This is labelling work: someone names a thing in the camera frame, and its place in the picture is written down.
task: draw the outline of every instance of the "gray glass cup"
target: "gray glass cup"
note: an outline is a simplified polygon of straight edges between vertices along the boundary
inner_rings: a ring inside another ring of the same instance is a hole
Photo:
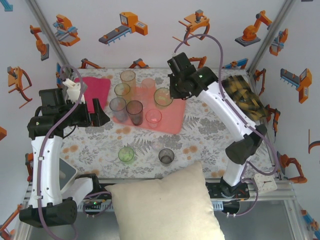
[[[144,121],[144,106],[140,101],[133,100],[126,105],[126,111],[132,123],[139,126]]]
[[[113,112],[115,118],[123,123],[128,119],[128,114],[126,110],[126,100],[122,97],[116,97],[110,101],[109,104],[110,109]]]

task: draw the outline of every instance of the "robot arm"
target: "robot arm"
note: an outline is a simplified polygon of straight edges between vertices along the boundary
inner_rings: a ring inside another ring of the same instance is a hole
[[[62,88],[39,91],[41,97],[42,116],[31,118],[27,129],[33,148],[33,181],[28,208],[20,211],[19,219],[34,227],[41,228],[39,218],[39,197],[37,196],[38,177],[40,179],[42,214],[46,224],[51,226],[73,224],[77,217],[77,205],[94,188],[97,181],[88,176],[78,178],[74,184],[62,195],[59,180],[59,158],[64,136],[64,128],[68,126],[100,127],[110,121],[102,110],[99,100],[93,99],[94,113],[89,113],[87,103],[83,97],[80,104],[65,120],[63,120],[47,139],[43,156],[39,157],[40,148],[49,130],[62,119],[75,105],[79,98],[80,84],[67,79],[65,85],[69,88],[67,93],[70,100],[65,101]]]
[[[247,159],[256,152],[262,142],[262,139],[249,126],[263,135],[267,133],[267,128],[264,125],[256,126],[255,122],[250,120],[224,92],[226,99],[246,119],[247,125],[243,124],[239,116],[222,98],[218,78],[210,68],[203,67],[196,70],[184,52],[170,59],[168,65],[172,70],[172,74],[169,74],[171,97],[183,100],[192,96],[198,97],[216,113],[235,140],[225,150],[229,161],[221,179],[223,194],[226,197],[232,197],[241,184],[241,175]]]

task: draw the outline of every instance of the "pink towel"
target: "pink towel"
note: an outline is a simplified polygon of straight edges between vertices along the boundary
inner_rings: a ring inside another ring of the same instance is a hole
[[[94,105],[92,99],[99,99],[101,108],[104,109],[107,103],[111,81],[108,78],[96,78],[92,76],[83,77],[83,82],[87,85],[84,92],[84,98],[88,107],[89,113],[94,113]]]

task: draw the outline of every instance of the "beige pillow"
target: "beige pillow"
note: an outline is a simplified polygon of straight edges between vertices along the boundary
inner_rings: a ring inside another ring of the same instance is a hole
[[[163,179],[107,186],[121,240],[224,240],[201,162]]]

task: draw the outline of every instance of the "cup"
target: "cup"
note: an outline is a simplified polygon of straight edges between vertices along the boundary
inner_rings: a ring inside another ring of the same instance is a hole
[[[133,100],[137,100],[142,103],[145,108],[148,105],[148,91],[146,85],[143,83],[135,84],[135,93],[132,97]]]
[[[134,156],[135,152],[131,147],[128,146],[121,148],[118,152],[118,158],[125,163],[131,161],[134,158]]]
[[[165,147],[165,143],[163,140],[160,140],[159,138],[155,138],[151,141],[151,147],[155,151],[160,151]]]
[[[175,159],[175,154],[169,148],[164,148],[159,152],[159,160],[163,164],[170,164],[174,159]]]
[[[145,119],[151,128],[156,128],[162,119],[162,114],[157,109],[150,109],[145,114]]]
[[[114,87],[114,93],[118,98],[123,98],[127,103],[131,101],[131,88],[126,83],[119,83]]]
[[[126,100],[124,100],[122,97],[115,97],[112,99],[109,107],[119,122],[125,122],[128,119]]]
[[[157,89],[154,93],[155,105],[159,109],[164,109],[173,102],[173,98],[170,97],[170,90],[165,87]]]
[[[141,82],[144,84],[148,91],[148,98],[152,98],[156,91],[156,81],[152,78],[145,78]]]
[[[131,91],[136,90],[136,74],[132,70],[125,70],[120,74],[120,79],[123,84],[128,84]]]
[[[133,100],[126,105],[126,111],[132,123],[139,126],[144,121],[144,106],[140,101]]]

